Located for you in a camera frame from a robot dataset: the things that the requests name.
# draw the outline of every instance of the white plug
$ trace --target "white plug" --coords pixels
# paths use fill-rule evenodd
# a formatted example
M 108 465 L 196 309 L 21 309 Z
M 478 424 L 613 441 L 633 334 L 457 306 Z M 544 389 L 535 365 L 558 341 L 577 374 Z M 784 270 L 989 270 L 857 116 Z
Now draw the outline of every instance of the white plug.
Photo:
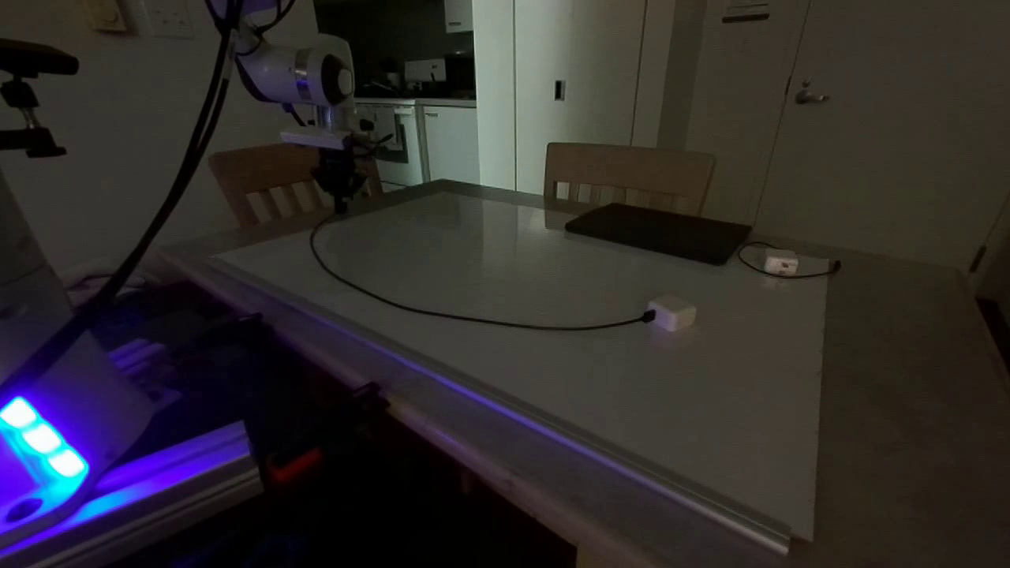
M 762 250 L 762 270 L 768 273 L 795 273 L 797 255 L 791 250 Z
M 697 320 L 697 306 L 681 297 L 656 297 L 647 309 L 653 312 L 653 324 L 670 334 L 692 328 Z

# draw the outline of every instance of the blue led light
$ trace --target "blue led light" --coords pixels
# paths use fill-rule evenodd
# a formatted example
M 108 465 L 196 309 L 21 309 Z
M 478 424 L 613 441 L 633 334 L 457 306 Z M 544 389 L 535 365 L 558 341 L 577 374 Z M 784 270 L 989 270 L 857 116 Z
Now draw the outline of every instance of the blue led light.
M 29 447 L 35 447 L 39 453 L 53 453 L 59 445 L 63 445 L 63 436 L 47 427 L 47 424 L 39 424 L 31 429 L 21 431 L 21 437 L 29 441 Z
M 59 450 L 51 456 L 51 467 L 59 472 L 59 475 L 77 475 L 89 470 L 85 456 L 76 453 L 72 447 Z
M 0 441 L 11 441 L 20 461 L 35 470 L 41 486 L 77 482 L 89 475 L 89 461 L 65 445 L 59 429 L 47 424 L 26 396 L 11 396 L 0 409 Z
M 26 400 L 26 396 L 11 396 L 2 409 L 0 409 L 0 419 L 11 429 L 29 429 L 39 412 L 35 407 Z

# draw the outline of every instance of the chair backrest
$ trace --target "chair backrest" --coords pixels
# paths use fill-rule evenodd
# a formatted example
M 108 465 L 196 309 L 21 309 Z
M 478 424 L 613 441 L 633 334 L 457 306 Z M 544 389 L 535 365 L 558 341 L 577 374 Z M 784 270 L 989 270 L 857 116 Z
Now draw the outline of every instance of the chair backrest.
M 716 157 L 699 150 L 549 141 L 544 196 L 699 214 L 712 170 Z
M 330 210 L 330 196 L 313 181 L 318 165 L 313 149 L 232 149 L 215 150 L 208 165 L 241 228 Z M 367 196 L 382 191 L 376 160 L 357 160 L 357 173 L 369 184 Z

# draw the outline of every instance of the blue light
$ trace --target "blue light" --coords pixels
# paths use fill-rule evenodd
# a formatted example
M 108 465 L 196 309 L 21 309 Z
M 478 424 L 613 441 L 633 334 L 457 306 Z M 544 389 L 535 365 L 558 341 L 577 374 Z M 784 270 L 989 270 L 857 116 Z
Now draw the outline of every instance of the blue light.
M 11 396 L 2 409 L 0 419 L 11 429 L 26 429 L 39 419 L 35 407 L 26 396 Z
M 76 453 L 72 447 L 59 450 L 51 456 L 51 467 L 59 472 L 59 475 L 77 475 L 89 470 L 89 465 L 83 461 L 83 453 Z
M 21 437 L 39 450 L 39 453 L 53 453 L 63 445 L 63 436 L 47 427 L 39 424 L 35 429 L 26 429 Z

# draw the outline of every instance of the black cable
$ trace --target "black cable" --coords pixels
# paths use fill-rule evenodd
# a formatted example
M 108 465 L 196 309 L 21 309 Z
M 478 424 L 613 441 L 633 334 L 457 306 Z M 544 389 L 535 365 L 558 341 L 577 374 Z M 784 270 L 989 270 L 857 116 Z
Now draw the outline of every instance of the black cable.
M 243 0 L 230 0 L 226 4 L 226 21 L 235 21 Z M 226 44 L 230 44 L 230 29 L 219 32 L 217 40 L 217 54 L 215 54 L 215 70 L 212 70 L 212 83 L 206 91 L 206 102 L 198 108 L 198 120 L 189 131 L 184 160 L 175 167 L 175 177 L 161 202 L 161 207 L 153 210 L 153 216 L 147 221 L 144 234 L 137 238 L 137 244 L 129 250 L 129 255 L 117 266 L 117 270 L 105 282 L 105 286 L 83 304 L 41 348 L 35 348 L 0 386 L 0 407 L 15 396 L 20 389 L 26 389 L 29 381 L 35 381 L 41 371 L 47 371 L 96 320 L 102 309 L 108 309 L 117 293 L 124 291 L 124 285 L 129 282 L 129 273 L 136 270 L 136 266 L 144 258 L 147 246 L 153 244 L 153 238 L 161 234 L 161 228 L 167 224 L 167 216 L 172 214 L 172 207 L 181 205 L 181 199 L 189 190 L 189 181 L 215 135 L 225 98 L 226 98 Z
M 653 323 L 656 312 L 647 309 L 633 320 L 615 320 L 615 323 L 595 323 L 595 324 L 540 324 L 540 323 L 511 323 L 511 320 L 481 320 L 481 314 L 464 314 L 464 312 L 439 312 L 439 309 L 421 309 L 421 306 L 411 306 L 411 304 L 401 304 L 401 299 L 392 299 L 392 297 L 382 297 L 364 285 L 353 285 L 346 282 L 344 273 L 337 273 L 318 253 L 316 240 L 318 240 L 318 231 L 327 228 L 334 216 L 326 216 L 313 228 L 309 234 L 309 253 L 316 258 L 316 266 L 337 285 L 376 299 L 376 304 L 384 304 L 384 306 L 393 306 L 401 312 L 414 312 L 414 314 L 430 314 L 430 320 L 447 320 L 447 323 L 471 323 L 471 324 L 492 324 L 492 328 L 525 328 L 525 330 L 607 330 L 607 328 L 629 328 L 629 324 L 640 324 L 640 323 Z
M 841 262 L 840 262 L 840 258 L 834 258 L 834 262 L 827 266 L 827 270 L 797 270 L 797 273 L 762 270 L 761 266 L 755 266 L 755 262 L 743 258 L 743 250 L 747 250 L 747 246 L 740 246 L 740 250 L 735 253 L 735 258 L 739 258 L 743 268 L 750 268 L 750 270 L 757 270 L 757 273 L 762 273 L 762 277 L 813 282 L 813 277 L 834 277 L 834 273 L 841 270 Z
M 288 7 L 278 8 L 278 18 L 273 18 L 269 29 L 273 29 L 281 18 L 288 18 L 288 13 L 293 8 L 293 4 L 297 4 L 297 0 L 288 0 Z
M 281 103 L 281 108 L 297 125 L 305 125 L 305 120 L 293 110 L 293 103 Z

